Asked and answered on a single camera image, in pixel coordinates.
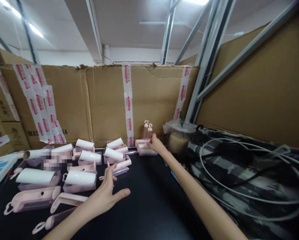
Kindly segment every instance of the white cylinder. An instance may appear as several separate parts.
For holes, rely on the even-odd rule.
[[[100,164],[102,161],[102,155],[83,150],[80,154],[79,160],[85,160],[88,162],[95,162],[96,164]]]
[[[114,169],[114,171],[117,171],[117,170],[122,169],[124,167],[127,167],[129,165],[132,165],[132,161],[130,159],[126,160],[126,161],[123,161],[121,163],[118,163],[116,168]]]
[[[109,55],[109,46],[108,44],[104,45],[104,64],[110,65],[110,55]]]
[[[70,185],[84,185],[84,184],[92,184],[95,182],[96,174],[95,173],[88,173],[82,171],[74,171],[70,170],[68,173],[63,175],[64,177],[67,175],[65,184]]]
[[[117,148],[119,147],[120,145],[123,145],[123,140],[122,138],[118,138],[110,143],[107,143],[107,147],[111,148],[111,149],[114,149],[114,148]]]
[[[67,145],[64,145],[64,146],[61,146],[61,147],[58,147],[58,148],[54,148],[51,150],[51,152],[71,152],[73,151],[73,145],[70,143],[70,144],[67,144]]]
[[[38,150],[29,150],[24,152],[23,159],[29,160],[29,159],[36,159],[40,158],[43,152],[50,152],[50,149],[38,149]]]
[[[16,178],[18,183],[47,183],[55,175],[54,171],[25,168]]]
[[[87,149],[94,149],[94,143],[78,139],[77,142],[76,142],[76,147],[83,147],[83,148],[87,148]]]
[[[120,160],[124,157],[124,154],[121,153],[121,152],[117,152],[111,148],[108,148],[106,147],[104,152],[103,152],[103,155],[105,157],[109,157],[109,158],[113,158],[113,159],[117,159],[117,160]]]

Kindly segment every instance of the metal beam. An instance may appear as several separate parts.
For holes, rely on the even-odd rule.
[[[214,58],[217,56],[219,46],[221,44],[228,19],[230,18],[235,0],[217,1],[215,7],[215,16],[208,36],[207,44],[202,54],[202,61],[196,79],[193,94],[188,106],[185,122],[194,122],[193,115],[198,112],[198,104],[196,98],[202,87],[205,86],[206,77],[211,74],[211,66]]]
[[[6,51],[13,53],[13,51],[9,48],[9,46],[7,45],[7,43],[5,43],[5,41],[0,37],[0,44],[3,45],[3,47],[5,48]]]
[[[27,41],[28,41],[28,45],[29,45],[29,50],[30,50],[30,53],[32,55],[33,62],[36,63],[36,64],[40,64],[37,51],[34,48],[34,44],[32,42],[32,38],[31,38],[32,30],[29,30],[30,26],[29,26],[29,21],[26,18],[25,8],[23,7],[23,4],[22,4],[21,0],[16,0],[16,2],[17,2],[17,5],[18,5],[18,8],[19,8],[20,15],[22,16],[21,20],[23,22],[23,26],[24,26],[24,29],[25,29],[25,33],[26,33],[26,37],[27,37]]]
[[[230,64],[197,96],[196,102],[205,97],[223,79],[225,79],[237,66],[239,66],[250,54],[252,54],[263,42],[265,42],[277,29],[286,23],[299,10],[299,2],[291,3],[280,15],[278,15],[257,37],[254,38]]]
[[[197,57],[196,57],[195,66],[200,66],[201,63],[202,63],[202,58],[204,56],[204,52],[205,52],[205,49],[206,49],[209,34],[210,34],[210,31],[211,31],[211,28],[213,26],[213,22],[214,22],[214,19],[215,19],[216,8],[217,8],[216,6],[218,6],[218,4],[219,4],[218,0],[211,0],[211,2],[212,2],[212,5],[211,5],[211,8],[210,8],[209,17],[208,17],[207,24],[206,24],[206,27],[205,27],[205,30],[204,30],[204,34],[203,34],[203,37],[202,37],[201,44],[200,44],[199,49],[198,49],[198,54],[197,54]]]
[[[186,42],[185,42],[185,44],[184,44],[182,50],[180,51],[180,54],[179,54],[177,60],[175,61],[175,65],[178,65],[178,64],[179,64],[180,60],[182,59],[184,53],[186,52],[186,50],[187,50],[187,48],[188,48],[188,46],[189,46],[189,44],[191,43],[191,41],[193,40],[195,34],[197,33],[197,30],[198,30],[198,29],[200,28],[200,26],[202,25],[203,20],[205,19],[207,13],[209,12],[209,9],[210,9],[210,6],[211,6],[211,2],[212,2],[212,1],[209,1],[209,2],[207,3],[207,5],[205,5],[205,8],[203,9],[202,14],[201,14],[200,17],[198,18],[198,20],[197,20],[195,26],[194,26],[193,29],[192,29],[192,32],[189,34],[189,36],[188,36],[188,38],[187,38],[187,40],[186,40]]]
[[[169,42],[170,42],[170,36],[172,33],[172,28],[173,28],[173,22],[174,22],[174,17],[175,17],[175,9],[176,6],[173,8],[173,6],[178,4],[180,1],[178,0],[171,0],[170,1],[170,11],[168,13],[168,18],[166,22],[166,28],[165,28],[165,34],[164,34],[164,39],[163,39],[163,47],[162,47],[162,55],[160,58],[160,64],[165,64],[166,59],[167,59],[167,54],[168,54],[168,48],[169,48]]]

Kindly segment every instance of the white paper roll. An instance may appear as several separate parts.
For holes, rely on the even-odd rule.
[[[43,152],[50,152],[50,149],[38,149],[38,150],[29,150],[24,152],[23,159],[29,160],[29,159],[36,159],[40,158]]]
[[[117,152],[111,148],[106,147],[103,153],[104,156],[120,160],[124,157],[124,154],[121,152]]]
[[[78,160],[85,160],[99,164],[102,161],[102,155],[83,150]]]
[[[94,143],[78,139],[77,142],[76,142],[76,147],[83,147],[83,148],[87,148],[87,149],[94,149]]]
[[[65,184],[70,184],[70,185],[92,184],[95,182],[96,179],[95,173],[88,173],[82,171],[70,170],[68,171],[68,173],[65,173],[64,176],[65,175],[67,175]]]
[[[122,138],[118,138],[110,143],[107,143],[107,147],[111,148],[111,149],[114,149],[114,148],[117,148],[119,147],[120,145],[123,145],[123,140]]]
[[[33,168],[25,168],[16,178],[18,183],[47,183],[55,175],[54,171],[44,171]]]
[[[73,151],[73,145],[70,143],[70,144],[67,144],[67,145],[64,145],[64,146],[61,146],[61,147],[58,147],[58,148],[54,148],[51,150],[51,152],[71,152]]]

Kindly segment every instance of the ceiling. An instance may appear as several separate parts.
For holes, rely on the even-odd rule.
[[[15,0],[6,0],[18,10]],[[236,0],[228,28],[274,1]],[[101,61],[102,44],[110,47],[161,48],[170,0],[23,0],[27,16],[42,34],[32,34],[38,50],[89,51]],[[6,10],[0,0],[0,36],[18,49],[28,49],[21,20]],[[181,1],[176,8],[170,49],[181,49],[204,6]],[[200,43],[206,19],[190,47]]]
[[[161,48],[165,25],[140,25],[141,21],[165,22],[170,0],[94,0],[101,42],[110,47]],[[266,7],[274,0],[237,0],[229,26]],[[205,6],[181,1],[176,7],[170,49],[181,49]],[[202,39],[206,20],[190,46]]]
[[[15,0],[6,1],[18,10]],[[22,3],[30,23],[44,36],[32,34],[38,50],[88,51],[64,0],[23,0]],[[21,20],[3,6],[0,1],[0,36],[13,47],[28,49]]]

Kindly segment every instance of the forearm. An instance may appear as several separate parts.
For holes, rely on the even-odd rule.
[[[181,166],[167,149],[164,149],[160,155],[174,172],[179,184],[214,240],[247,239],[227,213]]]
[[[59,239],[67,240],[71,239],[74,234],[87,222],[90,218],[85,212],[84,208],[75,209],[71,215],[69,215],[65,220],[63,220],[58,226],[56,226],[51,232],[49,232],[43,239]]]

